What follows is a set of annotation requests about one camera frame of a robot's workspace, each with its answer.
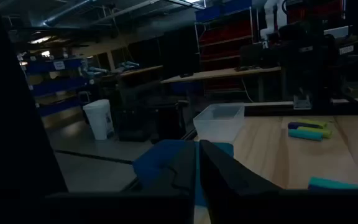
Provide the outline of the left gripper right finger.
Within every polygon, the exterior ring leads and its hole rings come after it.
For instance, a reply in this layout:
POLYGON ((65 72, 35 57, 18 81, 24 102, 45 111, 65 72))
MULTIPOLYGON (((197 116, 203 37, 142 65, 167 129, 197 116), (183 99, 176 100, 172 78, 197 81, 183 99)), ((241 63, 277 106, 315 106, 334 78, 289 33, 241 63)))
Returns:
POLYGON ((207 140, 200 141, 200 181, 207 200, 281 190, 207 140))

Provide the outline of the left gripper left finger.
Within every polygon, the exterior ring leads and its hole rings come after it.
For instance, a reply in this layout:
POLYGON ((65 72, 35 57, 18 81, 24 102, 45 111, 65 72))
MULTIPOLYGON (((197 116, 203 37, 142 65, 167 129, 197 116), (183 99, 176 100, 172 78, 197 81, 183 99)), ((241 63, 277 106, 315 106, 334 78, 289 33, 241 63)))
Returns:
POLYGON ((164 140, 140 157, 143 197, 192 197, 196 150, 192 141, 164 140))

